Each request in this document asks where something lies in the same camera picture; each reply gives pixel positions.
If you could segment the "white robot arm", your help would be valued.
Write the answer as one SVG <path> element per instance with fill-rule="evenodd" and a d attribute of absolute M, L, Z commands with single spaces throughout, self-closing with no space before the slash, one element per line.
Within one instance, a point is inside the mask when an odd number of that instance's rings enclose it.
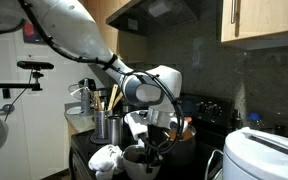
<path fill-rule="evenodd" d="M 147 142 L 149 125 L 170 128 L 175 123 L 178 133 L 185 129 L 177 101 L 181 73 L 163 65 L 147 71 L 129 68 L 106 46 L 96 21 L 78 0 L 0 0 L 0 35 L 20 30 L 27 21 L 59 55 L 97 65 L 119 84 L 129 103 L 148 108 L 143 119 L 130 114 L 135 139 Z"/>

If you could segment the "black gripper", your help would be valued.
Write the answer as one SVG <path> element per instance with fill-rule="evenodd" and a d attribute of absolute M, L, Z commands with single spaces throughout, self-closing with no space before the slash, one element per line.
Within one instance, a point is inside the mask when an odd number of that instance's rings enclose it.
<path fill-rule="evenodd" d="M 161 165 L 167 156 L 165 149 L 169 146 L 169 142 L 167 141 L 165 132 L 165 128 L 153 125 L 148 126 L 148 137 L 145 142 L 145 154 L 146 161 L 150 167 Z"/>

